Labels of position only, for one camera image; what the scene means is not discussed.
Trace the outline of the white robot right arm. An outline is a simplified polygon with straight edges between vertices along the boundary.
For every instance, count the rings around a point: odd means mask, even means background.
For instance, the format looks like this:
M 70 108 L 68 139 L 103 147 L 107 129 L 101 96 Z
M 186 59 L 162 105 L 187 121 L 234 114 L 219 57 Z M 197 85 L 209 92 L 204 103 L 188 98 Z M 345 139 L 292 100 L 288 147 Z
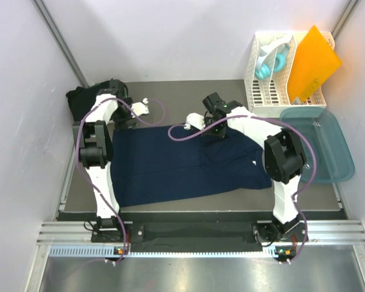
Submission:
M 226 128 L 244 134 L 263 149 L 266 173 L 274 185 L 273 236 L 284 241 L 291 237 L 298 225 L 299 212 L 295 207 L 299 182 L 306 155 L 299 135 L 293 130 L 268 122 L 251 113 L 235 100 L 225 102 L 214 92 L 203 99 L 206 114 L 204 126 L 218 135 Z

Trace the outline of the left aluminium corner post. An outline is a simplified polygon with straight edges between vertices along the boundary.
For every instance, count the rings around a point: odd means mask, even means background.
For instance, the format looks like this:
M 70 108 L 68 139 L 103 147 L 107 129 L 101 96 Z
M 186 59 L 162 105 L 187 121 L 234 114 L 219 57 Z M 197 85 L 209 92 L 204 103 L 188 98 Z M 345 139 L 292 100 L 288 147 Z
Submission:
M 68 63 L 79 84 L 82 87 L 88 88 L 89 84 L 45 2 L 43 0 L 31 0 L 31 2 L 35 6 L 37 12 L 40 14 L 43 22 L 47 26 L 49 32 L 51 33 L 53 39 L 55 40 L 57 46 L 59 47 L 61 53 L 63 54 L 66 62 Z

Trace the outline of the orange plastic folder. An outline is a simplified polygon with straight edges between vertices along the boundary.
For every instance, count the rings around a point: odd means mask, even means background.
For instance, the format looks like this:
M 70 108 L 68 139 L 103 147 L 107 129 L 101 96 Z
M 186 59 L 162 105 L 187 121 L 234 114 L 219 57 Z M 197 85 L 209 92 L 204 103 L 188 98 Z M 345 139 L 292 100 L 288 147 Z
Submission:
M 341 59 L 329 42 L 316 26 L 312 26 L 297 45 L 287 83 L 290 103 L 306 102 L 341 65 Z

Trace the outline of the white slotted file organizer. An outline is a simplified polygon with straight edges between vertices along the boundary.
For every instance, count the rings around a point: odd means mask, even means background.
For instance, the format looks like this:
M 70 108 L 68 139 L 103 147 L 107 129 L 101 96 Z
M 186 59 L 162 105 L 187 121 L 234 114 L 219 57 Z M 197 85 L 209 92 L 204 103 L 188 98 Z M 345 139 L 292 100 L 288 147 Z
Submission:
M 259 48 L 269 44 L 285 34 L 291 33 L 292 40 L 290 51 L 287 55 L 285 68 L 273 73 L 265 80 L 258 80 L 255 75 L 255 66 L 259 54 Z M 306 31 L 294 32 L 256 32 L 252 39 L 252 48 L 244 77 L 246 99 L 250 112 L 262 117 L 279 117 L 287 108 L 294 105 L 290 103 L 287 93 L 287 83 L 294 61 L 297 45 L 306 36 Z

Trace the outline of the navy blue t shirt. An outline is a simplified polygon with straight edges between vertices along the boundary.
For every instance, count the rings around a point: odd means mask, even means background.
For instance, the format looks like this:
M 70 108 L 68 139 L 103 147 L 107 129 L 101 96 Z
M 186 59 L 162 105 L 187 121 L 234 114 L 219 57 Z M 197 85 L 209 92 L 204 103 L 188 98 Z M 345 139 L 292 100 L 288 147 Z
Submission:
M 272 186 L 262 148 L 228 128 L 224 138 L 175 142 L 168 126 L 115 131 L 111 177 L 122 207 Z

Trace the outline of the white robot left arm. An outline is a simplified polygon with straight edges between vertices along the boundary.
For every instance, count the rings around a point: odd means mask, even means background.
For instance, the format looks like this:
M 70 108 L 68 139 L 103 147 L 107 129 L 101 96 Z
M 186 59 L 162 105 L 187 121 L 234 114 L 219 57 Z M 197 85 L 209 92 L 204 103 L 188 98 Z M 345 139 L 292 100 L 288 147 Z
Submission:
M 90 88 L 78 87 L 66 94 L 74 123 L 77 163 L 81 164 L 97 201 L 96 234 L 105 230 L 112 241 L 124 238 L 126 227 L 119 218 L 112 178 L 113 143 L 108 124 L 117 130 L 137 126 L 135 118 L 148 114 L 147 105 L 134 103 L 127 85 L 117 79 L 98 83 Z

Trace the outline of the aluminium corner post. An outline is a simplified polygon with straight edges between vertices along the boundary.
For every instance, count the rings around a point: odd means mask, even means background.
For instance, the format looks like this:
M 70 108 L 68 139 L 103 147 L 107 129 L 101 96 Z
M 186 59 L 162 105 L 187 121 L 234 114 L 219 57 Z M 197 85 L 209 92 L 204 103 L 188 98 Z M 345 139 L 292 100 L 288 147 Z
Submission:
M 59 47 L 61 53 L 63 54 L 66 62 L 68 63 L 79 84 L 82 87 L 88 88 L 89 84 L 45 2 L 43 0 L 31 0 L 31 2 L 35 6 L 37 12 L 40 14 L 43 22 L 47 26 L 49 32 L 51 33 L 53 39 L 55 40 L 57 46 Z
M 346 1 L 344 8 L 339 14 L 338 19 L 335 21 L 335 25 L 331 30 L 331 34 L 334 40 L 338 39 L 360 2 L 361 0 Z

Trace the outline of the aluminium frame rail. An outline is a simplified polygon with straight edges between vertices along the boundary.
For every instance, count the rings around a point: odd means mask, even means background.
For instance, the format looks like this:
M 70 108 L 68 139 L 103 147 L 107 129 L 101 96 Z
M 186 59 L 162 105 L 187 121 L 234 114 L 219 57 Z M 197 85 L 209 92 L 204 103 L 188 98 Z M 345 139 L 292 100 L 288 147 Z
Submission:
M 355 220 L 302 223 L 302 242 L 225 238 L 93 242 L 79 222 L 46 222 L 26 291 L 365 291 L 365 231 Z

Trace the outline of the translucent teal plastic bin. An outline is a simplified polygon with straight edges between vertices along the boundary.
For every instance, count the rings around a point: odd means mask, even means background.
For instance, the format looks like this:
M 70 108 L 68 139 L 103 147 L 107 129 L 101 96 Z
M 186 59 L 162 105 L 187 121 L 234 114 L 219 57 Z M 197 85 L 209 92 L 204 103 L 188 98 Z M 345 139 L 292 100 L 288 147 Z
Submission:
M 355 164 L 336 117 L 327 109 L 315 106 L 288 108 L 280 120 L 301 132 L 316 156 L 315 184 L 348 181 Z

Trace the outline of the teal headphones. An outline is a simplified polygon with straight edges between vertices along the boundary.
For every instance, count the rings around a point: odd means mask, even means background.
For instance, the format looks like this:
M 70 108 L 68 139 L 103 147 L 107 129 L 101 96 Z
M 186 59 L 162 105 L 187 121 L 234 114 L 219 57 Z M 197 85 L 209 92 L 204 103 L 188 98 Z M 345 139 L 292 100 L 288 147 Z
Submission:
M 258 80 L 268 79 L 285 68 L 292 37 L 288 33 L 259 48 L 254 72 Z

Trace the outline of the right aluminium corner post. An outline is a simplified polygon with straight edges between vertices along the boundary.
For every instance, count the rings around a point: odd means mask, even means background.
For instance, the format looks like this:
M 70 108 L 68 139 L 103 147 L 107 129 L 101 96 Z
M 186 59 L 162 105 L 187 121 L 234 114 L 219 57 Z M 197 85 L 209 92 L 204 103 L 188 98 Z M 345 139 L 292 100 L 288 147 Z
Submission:
M 360 2 L 361 0 L 346 1 L 344 8 L 339 14 L 338 19 L 335 21 L 335 25 L 331 30 L 331 34 L 334 40 L 338 39 Z

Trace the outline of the folded black t shirt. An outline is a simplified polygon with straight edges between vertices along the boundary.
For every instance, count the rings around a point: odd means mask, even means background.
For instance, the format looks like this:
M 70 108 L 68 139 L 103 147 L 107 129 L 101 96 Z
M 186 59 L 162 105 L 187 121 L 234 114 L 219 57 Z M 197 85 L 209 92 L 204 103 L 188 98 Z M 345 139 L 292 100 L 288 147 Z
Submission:
M 98 83 L 92 87 L 76 87 L 66 93 L 69 109 L 74 122 L 81 121 L 91 110 L 96 102 L 97 93 L 102 89 L 102 84 Z

